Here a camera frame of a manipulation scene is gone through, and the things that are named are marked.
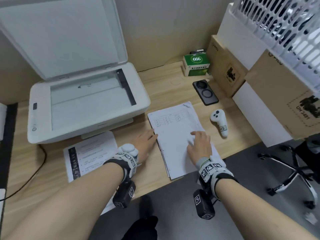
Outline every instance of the printer scanner glass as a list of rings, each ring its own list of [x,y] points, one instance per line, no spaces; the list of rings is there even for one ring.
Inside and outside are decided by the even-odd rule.
[[[94,121],[136,104],[122,69],[51,86],[52,130]]]

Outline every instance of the beige wall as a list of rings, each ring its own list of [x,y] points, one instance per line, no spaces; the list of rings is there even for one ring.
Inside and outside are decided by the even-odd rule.
[[[233,0],[115,0],[129,61],[137,71],[206,48]],[[0,103],[25,101],[39,76],[0,33]]]

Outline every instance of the printer lid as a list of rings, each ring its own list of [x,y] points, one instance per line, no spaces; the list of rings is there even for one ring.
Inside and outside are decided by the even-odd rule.
[[[0,2],[0,29],[44,80],[128,61],[115,0]]]

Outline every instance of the printer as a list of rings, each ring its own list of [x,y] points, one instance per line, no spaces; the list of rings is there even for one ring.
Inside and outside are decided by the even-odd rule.
[[[148,109],[115,0],[7,0],[0,29],[44,80],[30,90],[30,143],[117,127]]]

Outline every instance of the person's leg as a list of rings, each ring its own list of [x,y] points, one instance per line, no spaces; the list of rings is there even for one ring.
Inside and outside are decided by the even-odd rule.
[[[153,207],[149,196],[141,197],[139,204],[140,219],[133,223],[122,240],[156,240],[158,238],[157,230],[155,229],[158,218],[152,216]]]

